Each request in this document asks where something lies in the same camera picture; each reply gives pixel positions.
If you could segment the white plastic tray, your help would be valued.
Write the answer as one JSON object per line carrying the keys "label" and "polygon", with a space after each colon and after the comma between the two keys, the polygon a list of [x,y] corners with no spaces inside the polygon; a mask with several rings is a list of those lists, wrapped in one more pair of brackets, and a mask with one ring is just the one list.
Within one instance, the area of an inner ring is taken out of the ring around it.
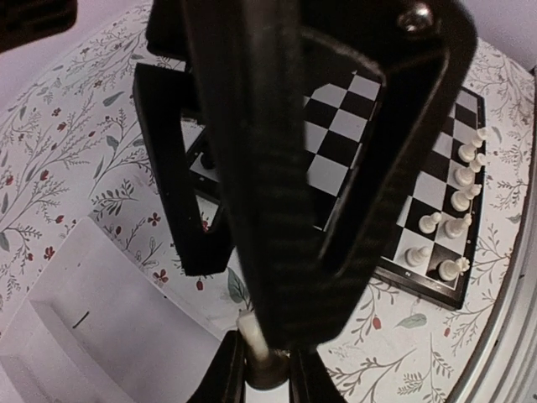
{"label": "white plastic tray", "polygon": [[219,342],[89,218],[1,338],[4,402],[184,402]]}

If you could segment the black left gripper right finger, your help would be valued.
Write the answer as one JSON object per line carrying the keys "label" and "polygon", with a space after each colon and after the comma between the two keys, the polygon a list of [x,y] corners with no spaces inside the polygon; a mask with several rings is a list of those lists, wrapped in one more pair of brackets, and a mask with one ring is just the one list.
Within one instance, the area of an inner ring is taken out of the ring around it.
{"label": "black left gripper right finger", "polygon": [[289,361],[291,403],[346,403],[315,350],[294,350]]}

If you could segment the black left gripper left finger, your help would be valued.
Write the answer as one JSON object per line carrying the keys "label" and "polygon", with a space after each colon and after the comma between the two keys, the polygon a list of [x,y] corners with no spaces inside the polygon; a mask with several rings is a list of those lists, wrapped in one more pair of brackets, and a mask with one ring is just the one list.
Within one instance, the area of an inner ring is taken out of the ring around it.
{"label": "black left gripper left finger", "polygon": [[239,331],[229,331],[188,403],[245,401],[245,344]]}

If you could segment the white chess piece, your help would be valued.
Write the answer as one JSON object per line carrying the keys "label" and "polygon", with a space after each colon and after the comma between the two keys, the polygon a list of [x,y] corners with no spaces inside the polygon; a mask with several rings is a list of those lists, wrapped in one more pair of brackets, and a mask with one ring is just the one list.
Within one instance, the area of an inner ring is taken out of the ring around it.
{"label": "white chess piece", "polygon": [[247,383],[256,390],[272,390],[287,382],[289,355],[268,346],[252,311],[241,313],[237,330],[245,343]]}
{"label": "white chess piece", "polygon": [[469,186],[475,180],[475,175],[479,173],[486,164],[486,155],[478,153],[474,160],[468,163],[467,167],[457,168],[454,176],[458,185]]}
{"label": "white chess piece", "polygon": [[424,234],[433,233],[442,219],[440,212],[434,212],[430,215],[424,215],[420,218],[418,225],[419,230]]}
{"label": "white chess piece", "polygon": [[476,158],[477,150],[480,149],[487,140],[488,132],[486,128],[480,128],[473,135],[468,144],[463,144],[458,149],[458,156],[463,162],[471,162]]}
{"label": "white chess piece", "polygon": [[481,191],[481,184],[472,184],[464,189],[455,191],[451,196],[451,205],[456,211],[464,212],[470,207],[471,201],[478,196]]}

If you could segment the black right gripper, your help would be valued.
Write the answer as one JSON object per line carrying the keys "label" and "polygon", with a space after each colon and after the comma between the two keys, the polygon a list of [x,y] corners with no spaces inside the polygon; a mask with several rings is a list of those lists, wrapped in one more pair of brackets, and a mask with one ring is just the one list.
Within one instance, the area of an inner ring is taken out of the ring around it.
{"label": "black right gripper", "polygon": [[1,0],[1,52],[65,32],[77,11],[76,0]]}

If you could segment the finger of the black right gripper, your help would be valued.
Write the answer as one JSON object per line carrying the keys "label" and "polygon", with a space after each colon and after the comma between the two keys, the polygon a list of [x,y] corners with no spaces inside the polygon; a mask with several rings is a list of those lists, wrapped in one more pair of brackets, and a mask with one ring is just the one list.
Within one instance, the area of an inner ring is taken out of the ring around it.
{"label": "finger of the black right gripper", "polygon": [[193,75],[138,64],[133,99],[169,230],[188,276],[223,272],[234,248],[227,218],[217,209],[211,230],[202,226],[181,129],[184,109],[201,107]]}
{"label": "finger of the black right gripper", "polygon": [[[222,202],[271,348],[345,327],[477,47],[467,10],[428,1],[184,1],[185,31]],[[313,228],[303,43],[382,78],[372,137],[324,238]]]}

